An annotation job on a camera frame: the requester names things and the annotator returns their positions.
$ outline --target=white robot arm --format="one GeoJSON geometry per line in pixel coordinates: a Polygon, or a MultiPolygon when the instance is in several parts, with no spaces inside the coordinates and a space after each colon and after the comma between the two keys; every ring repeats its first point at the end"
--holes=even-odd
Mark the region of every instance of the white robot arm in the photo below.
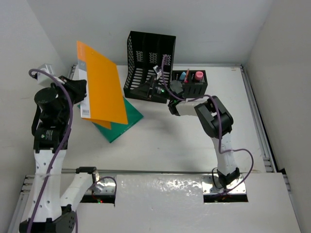
{"type": "Polygon", "coordinates": [[[231,146],[233,118],[216,96],[214,96],[213,99],[217,103],[220,112],[222,135],[219,135],[219,122],[215,115],[215,107],[210,99],[189,102],[172,100],[169,103],[169,110],[172,114],[177,116],[199,117],[204,131],[211,137],[214,144],[218,162],[217,173],[219,176],[219,183],[223,188],[226,188],[227,185],[240,176],[240,171],[234,160],[231,146]]]}
{"type": "Polygon", "coordinates": [[[68,101],[72,106],[84,99],[86,81],[54,77],[50,66],[43,65],[40,69],[30,70],[31,76],[41,85],[51,81],[40,72],[56,80],[58,86],[52,83],[35,95],[37,111],[32,125],[36,165],[34,196],[28,219],[20,223],[19,232],[70,233],[76,222],[78,204],[99,177],[95,167],[78,168],[73,182],[60,197],[61,171],[70,133],[67,129],[71,115],[68,101]]]}

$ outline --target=white table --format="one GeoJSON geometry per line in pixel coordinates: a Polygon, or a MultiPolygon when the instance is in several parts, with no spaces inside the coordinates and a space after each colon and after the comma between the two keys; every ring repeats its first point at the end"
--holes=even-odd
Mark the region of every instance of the white table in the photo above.
{"type": "MultiPolygon", "coordinates": [[[[249,149],[255,159],[254,172],[265,172],[263,151],[239,67],[180,67],[205,69],[207,94],[216,95],[234,118],[232,146],[249,149]]],[[[127,66],[118,66],[121,86],[127,66]]],[[[211,139],[198,118],[172,116],[167,105],[128,99],[144,118],[113,143],[108,143],[89,121],[74,108],[74,120],[63,168],[96,166],[98,169],[208,172],[217,166],[211,139]]],[[[247,153],[235,153],[241,172],[251,160],[247,153]]]]}
{"type": "MultiPolygon", "coordinates": [[[[62,174],[61,194],[73,176],[62,174]]],[[[80,203],[79,232],[300,232],[281,173],[251,174],[245,181],[248,202],[203,203],[201,181],[199,174],[118,175],[116,206],[80,203]]],[[[28,216],[33,190],[23,195],[24,201],[17,209],[20,218],[13,221],[16,229],[28,216]]]]}

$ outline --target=white panel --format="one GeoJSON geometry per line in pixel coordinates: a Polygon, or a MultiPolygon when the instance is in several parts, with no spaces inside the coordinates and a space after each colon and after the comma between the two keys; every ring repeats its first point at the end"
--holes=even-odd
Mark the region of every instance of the white panel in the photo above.
{"type": "MultiPolygon", "coordinates": [[[[217,95],[234,118],[231,143],[247,148],[255,158],[254,170],[265,172],[259,140],[239,68],[189,67],[205,69],[207,93],[217,95]]],[[[121,85],[126,66],[118,66],[121,85]]],[[[166,104],[128,99],[144,118],[113,143],[91,122],[80,119],[74,108],[74,122],[63,168],[96,166],[98,169],[211,171],[217,166],[212,140],[195,116],[173,116],[166,104]]],[[[238,167],[247,172],[251,160],[246,152],[234,153],[238,167]]]]}
{"type": "Polygon", "coordinates": [[[0,232],[7,232],[25,174],[34,173],[31,124],[41,89],[28,70],[50,63],[67,75],[61,59],[25,1],[0,7],[0,232]]]}
{"type": "Polygon", "coordinates": [[[81,40],[126,63],[129,32],[177,36],[176,63],[244,63],[273,0],[28,0],[63,61],[81,40]]]}
{"type": "Polygon", "coordinates": [[[311,232],[311,1],[276,0],[248,63],[279,168],[303,232],[311,232]]]}
{"type": "MultiPolygon", "coordinates": [[[[63,183],[71,180],[72,175],[62,175],[63,183]]],[[[117,184],[115,207],[80,203],[79,232],[300,232],[280,173],[249,176],[249,202],[236,203],[204,204],[200,175],[118,175],[117,184]]]]}

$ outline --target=green folder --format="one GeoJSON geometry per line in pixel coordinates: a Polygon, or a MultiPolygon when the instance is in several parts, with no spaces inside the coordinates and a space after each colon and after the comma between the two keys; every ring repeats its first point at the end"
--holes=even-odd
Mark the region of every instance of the green folder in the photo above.
{"type": "Polygon", "coordinates": [[[96,128],[101,132],[101,134],[110,143],[112,143],[114,140],[120,137],[123,133],[125,133],[133,125],[135,125],[137,122],[139,122],[143,118],[143,115],[133,105],[131,105],[129,101],[127,101],[125,98],[123,99],[124,99],[124,104],[125,104],[125,109],[126,109],[126,114],[127,114],[127,120],[128,120],[127,125],[112,122],[111,130],[110,130],[101,125],[93,123],[96,126],[96,128]]]}

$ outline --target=orange folder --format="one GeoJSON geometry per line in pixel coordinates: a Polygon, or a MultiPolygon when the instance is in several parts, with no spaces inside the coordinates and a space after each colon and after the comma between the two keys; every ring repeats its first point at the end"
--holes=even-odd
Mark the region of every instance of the orange folder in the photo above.
{"type": "Polygon", "coordinates": [[[79,80],[87,80],[81,118],[111,129],[111,122],[128,124],[117,65],[77,41],[79,80]]]}

